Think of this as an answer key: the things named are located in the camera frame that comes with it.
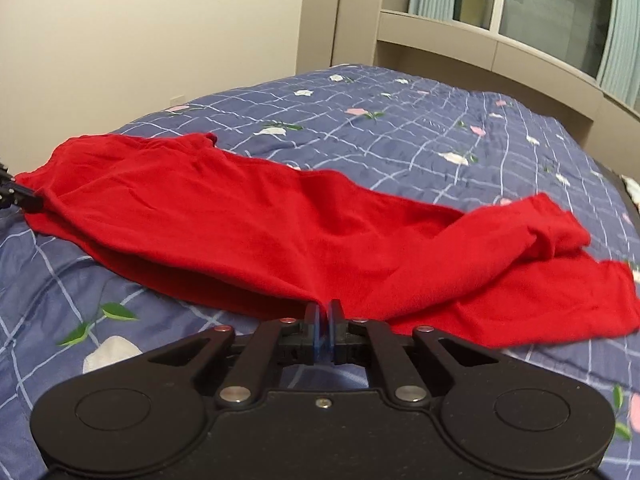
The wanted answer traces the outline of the beige window cabinet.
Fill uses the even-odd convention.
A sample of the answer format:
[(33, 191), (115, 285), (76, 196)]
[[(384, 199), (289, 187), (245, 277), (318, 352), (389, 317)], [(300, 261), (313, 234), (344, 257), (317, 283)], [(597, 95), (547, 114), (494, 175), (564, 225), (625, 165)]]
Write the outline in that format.
[(630, 148), (639, 115), (569, 65), (518, 42), (459, 22), (406, 12), (409, 0), (303, 0), (299, 73), (360, 63), (495, 90), (558, 118), (603, 158)]

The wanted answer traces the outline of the red pants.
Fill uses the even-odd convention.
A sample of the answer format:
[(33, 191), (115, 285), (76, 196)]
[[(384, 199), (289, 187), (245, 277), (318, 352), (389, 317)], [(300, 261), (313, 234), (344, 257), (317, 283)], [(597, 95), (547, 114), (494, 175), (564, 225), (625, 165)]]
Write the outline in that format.
[(252, 318), (340, 300), (408, 334), (431, 325), (491, 348), (620, 337), (639, 327), (626, 263), (544, 194), (469, 212), (173, 139), (80, 136), (16, 178), (35, 231), (147, 288)]

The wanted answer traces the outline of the blue floral checked quilt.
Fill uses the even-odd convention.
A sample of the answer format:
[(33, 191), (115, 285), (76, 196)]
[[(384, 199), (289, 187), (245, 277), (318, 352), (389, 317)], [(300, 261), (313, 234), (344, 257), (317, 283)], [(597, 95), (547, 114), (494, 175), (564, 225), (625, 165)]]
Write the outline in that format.
[[(227, 151), (333, 169), (365, 188), (471, 210), (548, 194), (591, 236), (590, 254), (638, 266), (626, 190), (554, 118), (512, 93), (466, 91), (387, 68), (343, 64), (201, 96), (122, 126), (142, 138), (216, 134)], [(37, 399), (96, 364), (251, 318), (152, 292), (76, 245), (1, 214), (1, 474), (37, 479)]]

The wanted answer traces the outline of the window with white frame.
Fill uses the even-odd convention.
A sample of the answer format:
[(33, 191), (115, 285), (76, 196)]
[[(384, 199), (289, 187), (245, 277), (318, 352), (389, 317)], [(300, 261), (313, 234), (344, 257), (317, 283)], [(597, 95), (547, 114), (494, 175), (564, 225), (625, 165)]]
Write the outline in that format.
[(597, 76), (612, 0), (456, 0), (454, 19)]

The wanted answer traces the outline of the light blue curtain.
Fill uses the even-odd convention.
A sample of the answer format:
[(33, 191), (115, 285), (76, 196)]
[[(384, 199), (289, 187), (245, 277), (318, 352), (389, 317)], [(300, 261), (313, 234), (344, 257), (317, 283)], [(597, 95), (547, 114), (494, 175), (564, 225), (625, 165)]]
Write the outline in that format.
[[(455, 21), (456, 0), (409, 0), (411, 14)], [(602, 61), (593, 78), (606, 93), (628, 106), (639, 99), (639, 0), (612, 0)]]

